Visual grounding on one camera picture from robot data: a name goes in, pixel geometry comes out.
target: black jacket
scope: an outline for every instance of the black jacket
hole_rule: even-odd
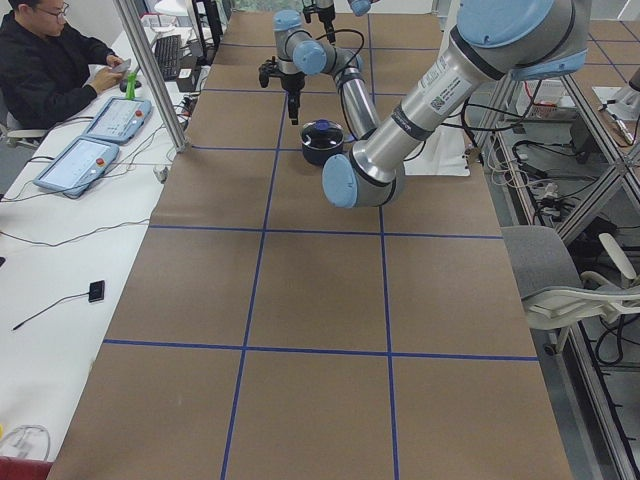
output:
[[[84,83],[89,64],[106,65],[113,54],[104,43],[65,25],[59,37],[43,40],[16,22],[13,12],[0,26],[0,90],[23,128],[50,128],[96,98]]]

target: white desk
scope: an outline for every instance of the white desk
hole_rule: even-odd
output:
[[[123,58],[133,57],[124,33],[113,48]],[[144,77],[140,80],[136,96],[153,101]],[[167,88],[178,104],[183,94],[173,82]],[[95,115],[114,95],[123,94],[114,87],[77,116]],[[153,110],[136,137],[121,147],[117,161],[128,163],[126,157],[161,125],[158,111]],[[56,128],[35,156],[55,157],[86,126],[80,122]],[[0,228],[29,240],[57,243],[99,227],[147,219],[162,191],[153,167],[170,163],[174,155],[169,135],[160,129],[128,173],[99,180],[78,199],[56,194],[0,203]],[[44,166],[37,160],[27,164],[6,197],[17,196]],[[112,173],[124,169],[118,166]],[[20,198],[43,192],[29,184]],[[145,232],[146,225],[124,226],[55,248],[0,236],[0,255],[7,258],[0,268],[0,424],[5,433],[21,425],[46,427],[52,440],[49,460],[60,449]],[[82,297],[63,302],[11,331],[58,299],[87,292],[96,280],[106,281],[104,301],[89,304]],[[44,440],[33,437],[36,446],[28,458],[43,458]]]

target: man's hand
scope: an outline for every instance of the man's hand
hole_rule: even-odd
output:
[[[111,68],[117,67],[122,62],[124,62],[124,60],[116,55],[107,55],[107,65],[109,65]]]
[[[89,83],[96,91],[97,94],[108,90],[111,87],[114,87],[120,80],[122,80],[123,73],[112,73],[109,68],[103,68],[98,73],[96,73],[95,78],[92,82]]]

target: light blue joint cover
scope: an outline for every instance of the light blue joint cover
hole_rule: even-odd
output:
[[[466,0],[458,11],[460,36],[476,47],[517,42],[547,17],[555,0]]]
[[[327,65],[327,54],[315,40],[305,40],[293,51],[293,63],[306,75],[317,75]]]
[[[540,63],[532,67],[514,68],[511,78],[516,82],[524,80],[543,80],[545,78],[561,77],[576,72],[582,68],[587,59],[587,51],[574,53],[551,62]]]
[[[371,0],[349,0],[349,6],[356,17],[361,17],[371,10]]]
[[[302,18],[295,10],[280,10],[273,16],[273,30],[276,32],[284,32],[300,25]]]
[[[353,208],[358,200],[356,172],[342,155],[329,157],[322,170],[322,188],[327,200],[340,208]]]

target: label sticker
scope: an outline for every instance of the label sticker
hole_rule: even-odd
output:
[[[455,69],[449,68],[444,57],[429,69],[420,84],[427,105],[442,116],[448,115],[471,88],[471,83],[458,75]]]

